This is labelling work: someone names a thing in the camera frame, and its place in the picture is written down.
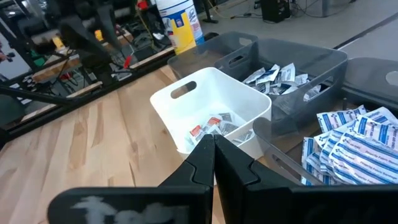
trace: dark gray bin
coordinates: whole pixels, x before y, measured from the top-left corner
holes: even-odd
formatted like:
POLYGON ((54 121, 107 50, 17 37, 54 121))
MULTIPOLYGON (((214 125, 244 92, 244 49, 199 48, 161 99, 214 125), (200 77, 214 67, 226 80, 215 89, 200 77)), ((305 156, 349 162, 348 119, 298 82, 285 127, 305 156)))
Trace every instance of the dark gray bin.
POLYGON ((316 113, 328 111, 338 100, 345 78, 348 56, 337 50, 287 42, 262 39, 243 47, 215 63, 215 67, 229 76, 243 81, 254 71, 275 63, 281 67, 294 63, 296 73, 307 73, 311 82, 292 93, 272 99, 272 123, 280 126, 282 133, 297 131, 289 129, 289 123, 305 125, 316 113), (304 95, 319 84, 327 84, 322 92, 309 101, 304 95))
POLYGON ((378 58, 349 60, 343 91, 347 99, 369 109, 385 106, 398 113, 398 62, 378 58))
MULTIPOLYGON (((385 106, 398 114, 398 62, 378 58, 354 58, 348 60, 342 94, 330 111, 347 110, 365 105, 367 110, 385 106)), ((301 165, 304 137, 314 137, 321 133, 316 120, 317 112, 310 112, 311 123, 299 127, 299 123, 289 123, 289 129, 295 132, 281 134, 274 122, 258 118, 253 123, 255 134, 263 146, 262 161, 269 168, 286 178, 300 184, 305 177, 313 185, 323 185, 316 177, 301 165)))
POLYGON ((181 79, 200 69, 214 67, 217 60, 257 39, 255 35, 227 32, 170 58, 167 63, 177 78, 181 79))

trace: wire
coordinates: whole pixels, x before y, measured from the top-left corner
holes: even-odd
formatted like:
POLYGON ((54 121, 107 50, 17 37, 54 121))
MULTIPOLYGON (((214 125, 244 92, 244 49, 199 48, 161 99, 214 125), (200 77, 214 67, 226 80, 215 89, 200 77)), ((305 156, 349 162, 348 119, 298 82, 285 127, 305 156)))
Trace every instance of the wire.
POLYGON ((214 9, 214 12, 215 12, 218 16, 220 16, 221 18, 224 18, 224 19, 230 19, 230 18, 231 18, 231 16, 224 16, 224 15, 220 14, 220 13, 217 11, 217 9, 215 9, 216 6, 214 6, 213 3, 211 3, 210 0, 207 0, 207 1, 209 2, 210 6, 211 6, 211 9, 214 9))
POLYGON ((125 56, 125 54, 123 53, 122 50, 120 50, 120 53, 121 53, 122 57, 126 60, 126 56, 125 56))
POLYGON ((315 3, 317 3, 319 0, 316 0, 315 2, 311 3, 309 6, 307 5, 307 3, 308 3, 307 1, 308 1, 308 0, 305 0, 305 9, 302 9, 302 8, 300 7, 300 5, 297 4, 297 3, 293 3, 293 4, 295 4, 295 5, 297 6, 297 9, 298 9, 299 11, 303 12, 303 14, 305 14, 306 16, 309 16, 309 17, 313 17, 313 18, 327 18, 327 17, 330 17, 330 16, 337 15, 337 14, 343 12, 344 10, 346 10, 346 9, 349 7, 349 5, 352 3, 352 2, 350 1, 349 3, 347 3, 347 5, 346 5, 342 10, 340 10, 340 11, 338 11, 338 12, 335 12, 335 13, 332 13, 332 14, 330 14, 330 15, 327 15, 327 16, 314 16, 314 15, 308 14, 308 13, 307 13, 307 9, 308 9, 309 7, 311 7, 311 6, 313 6, 313 5, 314 5, 315 3))
POLYGON ((152 42, 152 48, 155 48, 155 42, 154 42, 154 37, 152 36, 152 33, 150 32, 149 28, 147 27, 147 24, 144 22, 144 19, 141 16, 141 12, 136 8, 137 15, 139 19, 141 20, 142 24, 144 25, 145 29, 147 30, 149 36, 150 36, 150 41, 152 42))

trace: metal frame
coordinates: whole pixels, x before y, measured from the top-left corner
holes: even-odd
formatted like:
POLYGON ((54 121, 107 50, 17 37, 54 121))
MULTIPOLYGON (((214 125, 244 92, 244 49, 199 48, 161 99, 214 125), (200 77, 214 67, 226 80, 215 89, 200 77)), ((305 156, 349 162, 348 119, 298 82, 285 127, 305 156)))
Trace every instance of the metal frame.
POLYGON ((11 45, 11 48, 17 51, 17 53, 24 59, 26 64, 30 67, 30 69, 35 69, 37 68, 35 62, 33 59, 30 57, 28 52, 25 50, 25 46, 28 45, 29 43, 24 42, 25 37, 22 35, 21 31, 17 28, 15 24, 13 24, 9 18, 5 15, 5 13, 0 10, 0 19, 6 24, 7 27, 5 27, 1 22, 0 22, 0 33, 7 39, 9 44, 11 45))
MULTIPOLYGON (((81 106, 86 105, 87 103, 96 100, 114 90, 117 90, 118 88, 121 88, 124 85, 127 85, 128 83, 133 82, 134 80, 137 80, 140 77, 143 77, 144 75, 153 72, 157 70, 160 67, 163 67, 164 65, 167 65, 167 61, 169 58, 173 57, 175 55, 174 51, 170 51, 166 54, 163 54, 156 59, 153 59, 150 63, 148 64, 143 64, 142 66, 138 67, 136 69, 136 72, 133 72, 130 77, 127 77, 119 82, 112 83, 111 85, 108 86, 103 86, 99 90, 93 90, 91 94, 81 96, 78 98, 73 98, 73 99, 68 99, 68 98, 62 98, 62 97, 54 97, 54 96, 47 96, 47 95, 41 95, 38 93, 30 93, 29 97, 27 98, 36 98, 40 101, 51 101, 54 106, 53 108, 49 109, 46 112, 43 112, 42 114, 38 114, 37 116, 34 116, 32 118, 27 119, 23 123, 17 124, 16 126, 8 129, 8 130, 3 130, 0 129, 0 133, 5 133, 2 134, 0 138, 0 146, 1 142, 8 142, 11 141, 15 138, 18 138, 19 136, 26 134, 36 128, 39 128, 81 106)), ((0 92, 4 91, 5 88, 0 87, 0 92)), ((17 94, 18 97, 20 97, 20 94, 22 93, 25 96, 27 96, 26 91, 24 90, 17 90, 13 89, 12 94, 17 94)))

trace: bin handle hole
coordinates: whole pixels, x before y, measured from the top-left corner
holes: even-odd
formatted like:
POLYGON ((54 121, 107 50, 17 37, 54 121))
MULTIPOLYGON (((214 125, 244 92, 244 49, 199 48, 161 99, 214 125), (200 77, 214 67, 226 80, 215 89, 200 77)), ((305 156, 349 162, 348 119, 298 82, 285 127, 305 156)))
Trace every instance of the bin handle hole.
POLYGON ((235 58, 232 58, 232 59, 228 62, 228 64, 229 64, 229 65, 232 65, 232 64, 234 64, 235 62, 240 61, 242 58, 243 58, 242 55, 236 56, 235 58))
POLYGON ((392 71, 387 73, 386 81, 390 85, 398 86, 398 71, 392 71))
POLYGON ((187 84, 180 86, 178 88, 176 88, 175 90, 173 90, 170 94, 170 96, 173 99, 177 99, 189 92, 191 92, 192 90, 194 90, 197 87, 197 83, 194 81, 190 81, 187 84))
POLYGON ((239 38, 239 43, 243 46, 247 46, 251 43, 253 43, 253 41, 251 39, 246 39, 246 38, 239 38))

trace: floor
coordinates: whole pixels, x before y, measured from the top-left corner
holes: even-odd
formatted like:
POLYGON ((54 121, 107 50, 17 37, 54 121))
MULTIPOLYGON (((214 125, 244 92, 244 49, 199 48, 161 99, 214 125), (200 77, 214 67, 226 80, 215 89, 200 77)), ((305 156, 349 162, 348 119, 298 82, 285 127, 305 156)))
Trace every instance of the floor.
MULTIPOLYGON (((300 1, 305 7, 305 0, 300 1)), ((320 15, 321 1, 308 8, 307 14, 320 15)), ((396 0, 357 0, 347 5, 349 0, 330 0, 330 14, 343 10, 341 13, 326 18, 314 18, 306 15, 291 17, 278 24, 268 24, 258 18, 224 19, 214 14, 213 18, 219 20, 218 24, 201 23, 204 33, 239 31, 256 35, 260 38, 275 38, 289 40, 303 44, 333 48, 360 32, 372 27, 398 12, 396 0)), ((253 9, 254 1, 247 0, 241 4, 221 11, 223 17, 230 17, 251 11, 261 14, 260 9, 253 9)))
POLYGON ((341 48, 350 58, 373 57, 398 61, 398 19, 341 48))

